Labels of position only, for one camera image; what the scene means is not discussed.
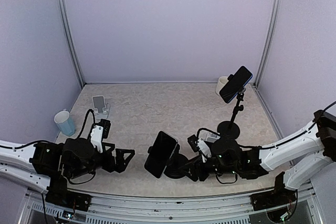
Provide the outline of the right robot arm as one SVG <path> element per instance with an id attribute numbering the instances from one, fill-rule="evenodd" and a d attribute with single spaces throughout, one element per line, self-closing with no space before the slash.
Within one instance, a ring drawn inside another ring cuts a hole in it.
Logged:
<path id="1" fill-rule="evenodd" d="M 297 132 L 264 146 L 245 146 L 235 139 L 217 134 L 214 143 L 188 138 L 198 153 L 177 166 L 177 170 L 193 181 L 204 181 L 210 174 L 217 177 L 233 173 L 236 178 L 256 179 L 282 164 L 301 157 L 301 161 L 276 178 L 280 184 L 269 192 L 273 205 L 281 204 L 289 191 L 297 190 L 324 167 L 335 162 L 335 116 L 327 109 L 317 110 L 314 118 Z"/>

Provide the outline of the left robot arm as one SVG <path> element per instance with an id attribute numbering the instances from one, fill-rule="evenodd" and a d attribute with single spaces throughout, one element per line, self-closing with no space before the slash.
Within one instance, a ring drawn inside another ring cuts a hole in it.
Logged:
<path id="1" fill-rule="evenodd" d="M 73 184 L 73 179 L 86 174 L 95 176 L 98 169 L 121 173 L 134 155 L 134 150 L 116 148 L 111 143 L 103 143 L 99 151 L 82 137 L 68 138 L 59 144 L 46 140 L 25 145 L 1 142 L 1 163 L 47 177 L 49 185 L 41 188 L 46 199 L 56 199 L 64 206 L 74 199 L 72 191 L 67 188 L 68 184 Z"/>

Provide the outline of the white phone stand right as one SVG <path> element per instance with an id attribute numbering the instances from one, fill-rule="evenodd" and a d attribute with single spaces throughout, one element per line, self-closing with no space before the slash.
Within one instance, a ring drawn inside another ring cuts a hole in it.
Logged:
<path id="1" fill-rule="evenodd" d="M 219 138 L 220 136 L 209 133 L 207 134 L 205 141 L 210 142 L 210 143 L 215 143 Z"/>

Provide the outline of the black phone on round stand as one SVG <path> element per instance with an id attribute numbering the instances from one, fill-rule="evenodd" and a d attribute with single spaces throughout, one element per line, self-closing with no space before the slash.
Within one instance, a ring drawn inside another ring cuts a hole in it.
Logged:
<path id="1" fill-rule="evenodd" d="M 144 168 L 155 178 L 160 178 L 176 147 L 177 140 L 175 138 L 159 131 L 153 145 L 149 148 Z"/>

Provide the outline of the white folding phone stand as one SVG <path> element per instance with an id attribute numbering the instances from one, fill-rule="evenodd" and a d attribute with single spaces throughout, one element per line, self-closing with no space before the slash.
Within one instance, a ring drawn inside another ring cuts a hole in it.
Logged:
<path id="1" fill-rule="evenodd" d="M 92 97 L 93 111 L 96 119 L 107 119 L 110 112 L 110 104 L 105 100 L 103 95 Z"/>

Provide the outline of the black phone blue edge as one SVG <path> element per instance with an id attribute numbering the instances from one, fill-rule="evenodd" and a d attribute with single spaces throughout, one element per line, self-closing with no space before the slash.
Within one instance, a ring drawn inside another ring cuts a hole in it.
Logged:
<path id="1" fill-rule="evenodd" d="M 234 75 L 230 75 L 228 82 L 220 90 L 219 95 L 225 103 L 238 95 L 238 92 L 252 79 L 253 74 L 245 67 L 241 66 Z"/>

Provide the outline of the light blue cup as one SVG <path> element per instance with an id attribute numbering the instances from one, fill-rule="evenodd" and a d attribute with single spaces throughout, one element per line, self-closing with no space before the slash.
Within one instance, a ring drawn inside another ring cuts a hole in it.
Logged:
<path id="1" fill-rule="evenodd" d="M 66 136 L 72 136 L 76 132 L 76 127 L 70 113 L 67 110 L 62 110 L 54 116 L 54 122 L 59 130 Z"/>

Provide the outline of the white cup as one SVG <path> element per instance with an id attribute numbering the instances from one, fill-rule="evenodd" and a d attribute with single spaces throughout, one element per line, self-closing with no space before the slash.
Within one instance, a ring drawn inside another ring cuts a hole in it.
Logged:
<path id="1" fill-rule="evenodd" d="M 215 89 L 215 92 L 217 95 L 220 95 L 219 93 L 220 90 L 226 85 L 227 82 L 228 82 L 228 76 L 221 76 L 218 78 L 216 89 Z"/>

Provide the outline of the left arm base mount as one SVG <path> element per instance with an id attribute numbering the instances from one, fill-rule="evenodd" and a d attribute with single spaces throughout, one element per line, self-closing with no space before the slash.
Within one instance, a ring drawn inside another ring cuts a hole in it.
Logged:
<path id="1" fill-rule="evenodd" d="M 91 199 L 92 197 L 88 194 L 76 193 L 74 191 L 68 191 L 63 196 L 51 192 L 46 194 L 46 201 L 48 203 L 85 212 L 89 209 Z"/>

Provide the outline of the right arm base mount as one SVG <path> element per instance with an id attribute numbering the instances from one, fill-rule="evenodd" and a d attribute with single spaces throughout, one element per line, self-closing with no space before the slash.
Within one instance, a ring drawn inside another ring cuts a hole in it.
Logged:
<path id="1" fill-rule="evenodd" d="M 296 190 L 285 189 L 284 175 L 285 172 L 281 172 L 276 176 L 273 190 L 255 193 L 250 196 L 254 211 L 285 205 L 297 200 Z"/>

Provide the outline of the front aluminium rail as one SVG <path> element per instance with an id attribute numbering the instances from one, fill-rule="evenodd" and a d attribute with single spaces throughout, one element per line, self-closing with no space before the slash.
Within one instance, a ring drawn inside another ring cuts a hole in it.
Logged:
<path id="1" fill-rule="evenodd" d="M 17 223 L 269 223 L 284 205 L 255 210 L 251 193 L 153 198 L 92 194 L 87 211 L 47 203 L 29 191 Z"/>

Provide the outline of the left aluminium frame post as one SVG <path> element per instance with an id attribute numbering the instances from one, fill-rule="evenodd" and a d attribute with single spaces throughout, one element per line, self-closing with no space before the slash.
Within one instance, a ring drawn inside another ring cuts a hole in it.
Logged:
<path id="1" fill-rule="evenodd" d="M 83 77 L 83 73 L 82 73 L 79 59 L 77 56 L 77 52 L 75 49 L 74 40 L 71 34 L 70 23 L 68 20 L 68 15 L 67 15 L 67 10 L 66 10 L 66 3 L 65 3 L 65 0 L 57 0 L 57 3 L 58 3 L 59 11 L 60 11 L 61 23 L 62 23 L 62 27 L 63 27 L 64 34 L 65 34 L 67 47 L 70 53 L 70 59 L 71 59 L 79 86 L 82 89 L 86 85 L 86 83 Z"/>

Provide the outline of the aluminium frame post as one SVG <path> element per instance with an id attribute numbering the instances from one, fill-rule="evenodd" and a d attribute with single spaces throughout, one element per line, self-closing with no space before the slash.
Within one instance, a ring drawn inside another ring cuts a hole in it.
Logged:
<path id="1" fill-rule="evenodd" d="M 61 23 L 62 23 L 62 27 L 63 27 L 64 34 L 65 34 L 67 47 L 70 53 L 70 59 L 71 59 L 79 86 L 82 89 L 86 85 L 86 83 L 83 77 L 83 73 L 82 73 L 79 59 L 77 56 L 77 52 L 75 49 L 74 40 L 71 34 L 70 23 L 68 20 L 68 15 L 67 15 L 67 10 L 66 10 L 66 3 L 65 3 L 65 0 L 57 0 L 57 3 L 58 3 L 59 11 L 60 11 Z"/>
<path id="2" fill-rule="evenodd" d="M 255 77 L 255 82 L 254 82 L 254 87 L 256 89 L 259 89 L 262 77 L 264 75 L 265 69 L 266 69 L 266 64 L 269 58 L 269 52 L 271 49 L 271 44 L 272 44 L 272 39 L 274 37 L 274 32 L 276 29 L 276 23 L 277 23 L 277 18 L 278 18 L 278 12 L 280 8 L 280 3 L 281 0 L 273 0 L 272 4 L 272 9 L 271 9 L 271 16 L 270 16 L 270 21 L 268 25 L 268 30 L 267 30 L 267 35 L 266 35 L 266 40 L 265 44 L 263 47 L 263 52 L 260 60 L 260 64 L 258 67 L 257 75 Z"/>

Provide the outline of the right aluminium frame post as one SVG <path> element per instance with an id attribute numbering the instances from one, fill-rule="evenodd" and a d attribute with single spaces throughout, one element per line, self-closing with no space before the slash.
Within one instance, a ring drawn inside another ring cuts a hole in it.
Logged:
<path id="1" fill-rule="evenodd" d="M 267 30 L 267 35 L 266 35 L 266 40 L 265 44 L 263 47 L 263 52 L 260 60 L 260 64 L 258 67 L 257 75 L 255 77 L 255 82 L 254 82 L 254 87 L 256 89 L 259 89 L 262 77 L 264 75 L 265 69 L 266 69 L 266 64 L 269 58 L 269 52 L 271 49 L 271 44 L 272 44 L 272 39 L 274 37 L 274 32 L 276 29 L 276 23 L 277 23 L 277 18 L 278 18 L 278 12 L 280 8 L 280 3 L 281 0 L 273 0 L 272 4 L 272 9 L 271 9 L 271 16 L 270 16 L 270 21 L 268 25 L 268 30 Z"/>

